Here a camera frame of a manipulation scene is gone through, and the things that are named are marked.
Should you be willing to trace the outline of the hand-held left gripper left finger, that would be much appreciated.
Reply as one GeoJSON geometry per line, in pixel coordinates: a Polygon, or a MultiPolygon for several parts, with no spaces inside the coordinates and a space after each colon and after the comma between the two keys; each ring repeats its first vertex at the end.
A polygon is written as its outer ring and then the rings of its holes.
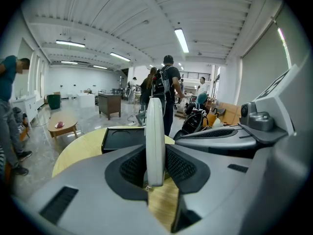
{"type": "Polygon", "coordinates": [[[142,188],[146,149],[135,145],[78,161],[18,210],[45,235],[168,235],[142,188]]]}

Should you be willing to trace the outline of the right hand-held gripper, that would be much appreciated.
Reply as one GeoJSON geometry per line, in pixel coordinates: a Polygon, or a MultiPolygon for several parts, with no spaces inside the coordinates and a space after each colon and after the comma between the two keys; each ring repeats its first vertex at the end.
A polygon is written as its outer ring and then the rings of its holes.
{"type": "Polygon", "coordinates": [[[272,144],[313,130],[313,57],[293,65],[257,98],[241,107],[239,125],[184,135],[175,144],[206,153],[253,158],[257,141],[272,144]]]}

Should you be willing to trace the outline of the green bin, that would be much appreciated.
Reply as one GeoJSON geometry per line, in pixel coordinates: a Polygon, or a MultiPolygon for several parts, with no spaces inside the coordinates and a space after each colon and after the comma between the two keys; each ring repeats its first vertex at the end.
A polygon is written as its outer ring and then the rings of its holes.
{"type": "Polygon", "coordinates": [[[61,107],[61,96],[59,94],[48,95],[47,101],[51,110],[56,110],[61,107]]]}

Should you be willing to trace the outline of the grey roller blind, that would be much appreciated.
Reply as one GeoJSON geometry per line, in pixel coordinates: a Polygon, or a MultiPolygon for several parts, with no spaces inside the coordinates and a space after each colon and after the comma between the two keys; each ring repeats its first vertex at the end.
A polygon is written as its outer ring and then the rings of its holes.
{"type": "Polygon", "coordinates": [[[243,57],[238,105],[257,98],[288,69],[285,48],[277,26],[278,22],[271,22],[254,46],[243,57]]]}

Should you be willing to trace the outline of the black metal railing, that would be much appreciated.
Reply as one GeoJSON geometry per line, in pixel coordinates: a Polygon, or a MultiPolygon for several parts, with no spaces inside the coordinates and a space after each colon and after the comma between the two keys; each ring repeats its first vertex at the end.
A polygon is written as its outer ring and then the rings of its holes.
{"type": "Polygon", "coordinates": [[[196,79],[200,80],[202,77],[205,78],[205,80],[210,80],[211,74],[209,73],[200,73],[200,72],[187,72],[187,71],[181,71],[180,76],[183,79],[196,79]]]}

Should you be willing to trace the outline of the black box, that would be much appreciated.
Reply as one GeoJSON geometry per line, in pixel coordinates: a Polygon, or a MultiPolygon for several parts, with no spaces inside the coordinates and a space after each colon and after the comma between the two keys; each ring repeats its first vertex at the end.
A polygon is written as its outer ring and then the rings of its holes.
{"type": "Polygon", "coordinates": [[[144,128],[107,128],[101,144],[102,154],[146,143],[144,128]]]}

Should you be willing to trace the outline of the oval wooden coffee table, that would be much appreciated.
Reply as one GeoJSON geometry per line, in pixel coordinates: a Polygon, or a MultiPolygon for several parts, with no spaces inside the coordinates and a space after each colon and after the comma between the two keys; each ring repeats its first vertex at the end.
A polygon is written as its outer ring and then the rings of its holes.
{"type": "Polygon", "coordinates": [[[60,112],[55,112],[51,116],[47,129],[51,137],[54,139],[55,144],[57,144],[57,137],[60,135],[73,132],[75,138],[78,138],[78,135],[76,133],[76,124],[77,124],[77,119],[74,116],[72,116],[68,112],[60,111],[60,112]],[[59,129],[55,128],[55,125],[60,121],[64,123],[64,126],[59,129]]]}

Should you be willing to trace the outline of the dark wooden cabinet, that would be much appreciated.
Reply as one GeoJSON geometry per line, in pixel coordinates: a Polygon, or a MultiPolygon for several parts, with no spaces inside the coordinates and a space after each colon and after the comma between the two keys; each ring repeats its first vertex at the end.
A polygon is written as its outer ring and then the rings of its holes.
{"type": "Polygon", "coordinates": [[[118,113],[121,117],[121,99],[120,94],[104,94],[98,93],[98,111],[111,119],[111,114],[118,113]]]}

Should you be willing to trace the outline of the white round plate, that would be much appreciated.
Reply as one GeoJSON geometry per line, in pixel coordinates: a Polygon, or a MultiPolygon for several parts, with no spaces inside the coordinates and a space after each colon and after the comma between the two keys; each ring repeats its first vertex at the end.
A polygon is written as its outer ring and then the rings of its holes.
{"type": "Polygon", "coordinates": [[[165,135],[162,104],[159,98],[150,98],[146,111],[146,166],[148,184],[160,187],[165,173],[165,135]]]}

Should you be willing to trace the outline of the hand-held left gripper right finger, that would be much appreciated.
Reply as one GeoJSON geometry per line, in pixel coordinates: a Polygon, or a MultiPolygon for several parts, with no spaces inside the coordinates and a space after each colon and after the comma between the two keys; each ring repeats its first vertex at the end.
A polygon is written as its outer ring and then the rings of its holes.
{"type": "Polygon", "coordinates": [[[292,225],[307,198],[312,150],[277,143],[253,159],[166,147],[166,169],[179,189],[171,231],[180,235],[263,235],[292,225]]]}

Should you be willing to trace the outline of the white sink cabinet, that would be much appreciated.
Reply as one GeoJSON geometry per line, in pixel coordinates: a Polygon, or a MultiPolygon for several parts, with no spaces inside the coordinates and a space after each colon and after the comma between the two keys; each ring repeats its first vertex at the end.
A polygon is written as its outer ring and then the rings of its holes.
{"type": "Polygon", "coordinates": [[[11,101],[12,107],[18,107],[23,113],[27,115],[27,123],[31,126],[32,120],[37,116],[36,96],[27,95],[22,96],[19,99],[13,99],[11,101]]]}

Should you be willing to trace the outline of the black grey backpack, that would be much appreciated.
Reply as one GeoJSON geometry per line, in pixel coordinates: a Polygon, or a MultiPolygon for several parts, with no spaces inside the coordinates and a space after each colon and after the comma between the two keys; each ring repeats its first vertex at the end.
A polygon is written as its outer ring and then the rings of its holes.
{"type": "Polygon", "coordinates": [[[170,66],[163,67],[157,70],[152,79],[152,95],[166,94],[170,91],[170,82],[167,75],[167,70],[170,66]]]}

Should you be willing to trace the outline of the white pedestal block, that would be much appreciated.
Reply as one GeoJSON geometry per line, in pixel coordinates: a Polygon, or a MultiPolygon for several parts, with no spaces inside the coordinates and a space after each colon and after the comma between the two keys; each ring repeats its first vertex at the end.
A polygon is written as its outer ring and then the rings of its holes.
{"type": "Polygon", "coordinates": [[[89,108],[95,106],[95,96],[89,93],[77,94],[78,105],[80,108],[89,108]]]}

